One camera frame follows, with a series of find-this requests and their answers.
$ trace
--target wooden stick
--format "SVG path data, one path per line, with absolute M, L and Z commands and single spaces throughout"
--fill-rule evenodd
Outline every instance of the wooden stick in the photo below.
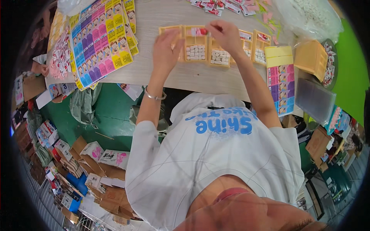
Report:
M 101 135 L 101 136 L 104 136 L 103 134 L 100 134 L 99 132 L 95 132 L 95 133 L 97 133 L 97 134 L 99 134 L 99 135 Z M 109 138 L 109 139 L 114 140 L 113 138 L 110 138 L 109 136 L 104 136 L 104 137 L 107 137 L 107 138 Z

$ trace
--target hand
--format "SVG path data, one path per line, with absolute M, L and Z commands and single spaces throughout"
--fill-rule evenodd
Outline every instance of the hand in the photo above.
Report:
M 215 20 L 206 25 L 206 29 L 211 32 L 212 37 L 225 49 L 231 56 L 244 53 L 241 45 L 239 29 L 233 23 L 223 20 Z
M 39 64 L 38 62 L 33 61 L 31 71 L 35 74 L 42 74 L 46 77 L 49 74 L 49 67 L 46 64 Z
M 167 79 L 171 70 L 175 67 L 180 55 L 180 51 L 184 45 L 184 40 L 179 39 L 174 46 L 171 44 L 180 33 L 177 29 L 166 30 L 159 35 L 154 42 L 153 47 L 153 72 L 161 73 Z

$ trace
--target white t-shirt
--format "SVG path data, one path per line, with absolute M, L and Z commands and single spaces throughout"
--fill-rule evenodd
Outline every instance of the white t-shirt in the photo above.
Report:
M 295 203 L 304 181 L 295 128 L 268 129 L 244 106 L 230 95 L 193 93 L 173 109 L 162 144 L 152 122 L 136 126 L 126 193 L 144 221 L 173 230 L 197 195 L 226 174 L 260 197 Z

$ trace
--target pile of wrappers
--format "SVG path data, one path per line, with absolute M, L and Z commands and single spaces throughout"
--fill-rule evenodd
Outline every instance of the pile of wrappers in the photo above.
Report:
M 335 73 L 334 56 L 336 55 L 336 53 L 332 51 L 332 46 L 329 46 L 328 43 L 325 43 L 324 48 L 327 53 L 327 65 L 326 65 L 326 72 L 325 72 L 323 85 L 329 86 L 332 83 L 333 78 L 334 78 L 334 73 Z
M 269 12 L 268 6 L 272 6 L 271 0 L 186 0 L 192 6 L 196 6 L 217 16 L 222 15 L 222 10 L 229 9 L 237 14 L 243 13 L 244 16 L 254 15 L 257 12 L 263 15 L 263 24 L 272 35 L 275 44 L 278 45 L 278 38 L 281 31 L 280 23 L 272 18 L 272 12 Z
M 53 49 L 53 56 L 49 63 L 50 74 L 54 79 L 64 79 L 71 70 L 71 48 L 69 45 L 69 28 L 68 26 L 61 34 L 59 40 Z

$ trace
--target clear plastic tray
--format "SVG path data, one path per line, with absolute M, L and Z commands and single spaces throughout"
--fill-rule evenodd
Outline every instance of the clear plastic tray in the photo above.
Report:
M 317 123 L 325 126 L 332 115 L 337 94 L 307 79 L 298 79 L 296 105 Z

